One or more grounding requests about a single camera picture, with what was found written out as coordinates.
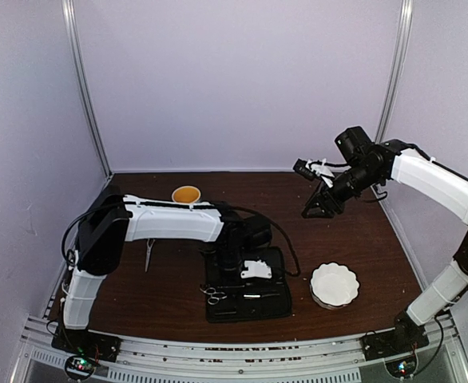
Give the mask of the black zippered tool case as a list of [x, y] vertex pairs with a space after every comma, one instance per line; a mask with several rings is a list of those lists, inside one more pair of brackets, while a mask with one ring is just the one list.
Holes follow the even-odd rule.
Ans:
[[[292, 296], [286, 280], [284, 255], [278, 247], [243, 254], [245, 260], [263, 260], [272, 269], [271, 279], [223, 279], [219, 276], [216, 255], [204, 257], [205, 281], [200, 287], [213, 286], [229, 297], [210, 306], [205, 296], [205, 317], [210, 323], [233, 323], [286, 318], [292, 313]], [[244, 299], [244, 293], [262, 294], [261, 298]]]

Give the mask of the silver thinning hair scissors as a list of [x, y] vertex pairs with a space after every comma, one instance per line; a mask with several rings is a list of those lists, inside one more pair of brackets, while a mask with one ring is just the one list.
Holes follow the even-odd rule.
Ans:
[[[227, 292], [218, 290], [213, 286], [201, 287], [200, 291], [207, 297], [206, 301], [210, 306], [215, 306], [229, 297]], [[241, 297], [244, 299], [257, 299], [261, 298], [262, 294], [244, 293]]]

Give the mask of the silver straight hair scissors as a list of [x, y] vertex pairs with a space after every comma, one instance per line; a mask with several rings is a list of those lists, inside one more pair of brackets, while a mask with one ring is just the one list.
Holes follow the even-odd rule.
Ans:
[[155, 242], [156, 242], [155, 239], [148, 239], [147, 240], [146, 253], [145, 253], [145, 272], [147, 272], [148, 269], [149, 269], [151, 254], [152, 254], [152, 250], [153, 250], [153, 246], [154, 246]]

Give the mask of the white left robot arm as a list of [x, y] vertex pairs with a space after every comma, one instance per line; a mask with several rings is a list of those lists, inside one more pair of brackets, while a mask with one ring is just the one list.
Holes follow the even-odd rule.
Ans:
[[273, 276], [265, 256], [246, 259], [258, 245], [259, 215], [243, 219], [227, 203], [178, 203], [105, 193], [70, 225], [77, 229], [73, 245], [61, 241], [61, 255], [71, 270], [63, 304], [62, 341], [76, 354], [93, 348], [85, 331], [102, 282], [119, 266], [123, 247], [137, 240], [186, 239], [209, 243], [220, 271], [239, 286]]

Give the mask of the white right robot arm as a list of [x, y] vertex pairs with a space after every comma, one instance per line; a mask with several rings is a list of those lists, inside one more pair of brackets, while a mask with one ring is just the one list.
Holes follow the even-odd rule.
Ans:
[[373, 141], [360, 126], [335, 138], [343, 164], [298, 159], [294, 172], [319, 181], [302, 211], [306, 219], [332, 219], [345, 210], [348, 200], [368, 188], [396, 183], [423, 195], [458, 219], [466, 231], [448, 265], [395, 319], [387, 343], [404, 352], [418, 340], [418, 332], [468, 291], [468, 178], [440, 164], [417, 144], [400, 139]]

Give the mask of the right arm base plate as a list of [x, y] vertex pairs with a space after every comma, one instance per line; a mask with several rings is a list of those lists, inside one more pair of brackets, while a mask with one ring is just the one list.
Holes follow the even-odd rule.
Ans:
[[371, 332], [360, 338], [363, 354], [366, 361], [393, 357], [400, 354], [412, 353], [414, 350], [430, 344], [425, 334], [413, 336], [406, 340], [398, 336], [396, 330]]

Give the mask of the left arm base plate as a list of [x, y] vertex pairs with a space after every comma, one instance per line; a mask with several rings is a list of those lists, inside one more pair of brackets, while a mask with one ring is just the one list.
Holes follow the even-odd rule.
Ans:
[[121, 348], [121, 339], [88, 330], [67, 330], [58, 327], [51, 346], [94, 361], [115, 362]]

